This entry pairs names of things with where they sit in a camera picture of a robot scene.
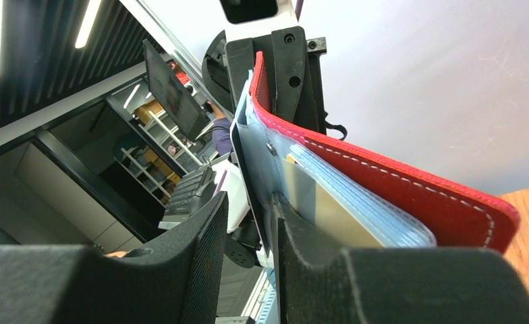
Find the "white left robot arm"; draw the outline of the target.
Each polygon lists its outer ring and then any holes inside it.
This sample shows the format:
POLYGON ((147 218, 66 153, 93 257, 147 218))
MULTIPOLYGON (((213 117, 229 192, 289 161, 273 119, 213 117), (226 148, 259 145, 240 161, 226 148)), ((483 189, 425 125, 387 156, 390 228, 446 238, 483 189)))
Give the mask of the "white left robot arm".
MULTIPOLYGON (((304 29, 294 26, 264 36, 227 42, 221 32, 211 43, 202 61, 202 80, 219 104, 229 111, 240 101, 242 68, 264 57, 266 99, 271 113, 295 126, 326 134, 320 57, 327 52, 325 38, 306 38, 304 29)), ((228 165, 221 176, 228 192, 228 238, 225 254, 244 268, 257 264, 256 249, 266 241, 253 218, 250 200, 240 188, 240 171, 228 165)))

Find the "red leather card holder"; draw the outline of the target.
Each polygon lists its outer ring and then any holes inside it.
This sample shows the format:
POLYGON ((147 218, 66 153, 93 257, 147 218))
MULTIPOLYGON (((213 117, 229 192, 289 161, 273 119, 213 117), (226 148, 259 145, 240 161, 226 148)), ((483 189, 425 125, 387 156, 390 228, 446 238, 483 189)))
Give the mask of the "red leather card holder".
POLYGON ((518 232, 518 211, 500 198, 273 115, 260 51, 256 53, 249 93, 266 126, 304 145, 355 183, 423 222, 439 246, 490 248, 504 253, 518 232))

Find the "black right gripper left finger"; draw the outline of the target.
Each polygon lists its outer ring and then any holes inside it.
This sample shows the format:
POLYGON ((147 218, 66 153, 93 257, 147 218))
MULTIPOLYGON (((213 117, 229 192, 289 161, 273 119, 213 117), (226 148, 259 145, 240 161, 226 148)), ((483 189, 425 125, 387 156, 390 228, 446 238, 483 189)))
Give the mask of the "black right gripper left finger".
POLYGON ((0 245, 0 323, 214 323, 228 199, 122 258, 82 245, 0 245))

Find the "white cards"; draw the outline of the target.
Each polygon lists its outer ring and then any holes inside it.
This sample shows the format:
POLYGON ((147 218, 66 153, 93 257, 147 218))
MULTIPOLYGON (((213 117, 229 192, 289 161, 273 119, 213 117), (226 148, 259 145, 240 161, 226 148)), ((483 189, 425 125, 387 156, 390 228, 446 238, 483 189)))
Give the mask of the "white cards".
POLYGON ((355 183, 297 140, 265 125, 250 97, 256 70, 245 73, 234 129, 247 182, 263 209, 264 230, 275 243, 274 194, 297 216, 345 248, 434 248, 437 239, 421 221, 355 183))

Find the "gold striped card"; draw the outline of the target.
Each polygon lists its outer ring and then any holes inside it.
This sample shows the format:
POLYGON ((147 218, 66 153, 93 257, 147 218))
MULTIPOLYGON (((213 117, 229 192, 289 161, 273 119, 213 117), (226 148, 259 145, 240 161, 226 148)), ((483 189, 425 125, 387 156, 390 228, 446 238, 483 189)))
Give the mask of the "gold striped card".
POLYGON ((345 247, 383 246, 303 167, 285 159, 281 160, 281 165, 287 199, 307 223, 345 247))

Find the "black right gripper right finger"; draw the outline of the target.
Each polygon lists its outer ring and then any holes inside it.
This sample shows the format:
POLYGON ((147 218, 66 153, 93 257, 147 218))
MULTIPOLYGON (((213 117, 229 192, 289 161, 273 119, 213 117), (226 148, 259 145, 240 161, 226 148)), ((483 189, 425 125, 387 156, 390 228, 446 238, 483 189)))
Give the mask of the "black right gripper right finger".
POLYGON ((280 323, 529 323, 529 293, 483 248, 346 248, 271 195, 280 323))

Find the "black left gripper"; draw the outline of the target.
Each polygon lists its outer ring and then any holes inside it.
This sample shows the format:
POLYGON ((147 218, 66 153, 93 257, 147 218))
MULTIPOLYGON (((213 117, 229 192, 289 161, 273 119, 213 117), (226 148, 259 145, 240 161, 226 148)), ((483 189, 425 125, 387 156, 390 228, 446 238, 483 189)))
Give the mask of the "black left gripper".
MULTIPOLYGON (((302 128, 325 134, 321 87, 314 83, 304 29, 293 26, 271 33, 275 72, 274 115, 302 128)), ((221 31, 202 59, 202 80, 210 95, 231 114, 240 102, 248 72, 254 69, 254 41, 229 42, 221 31)))

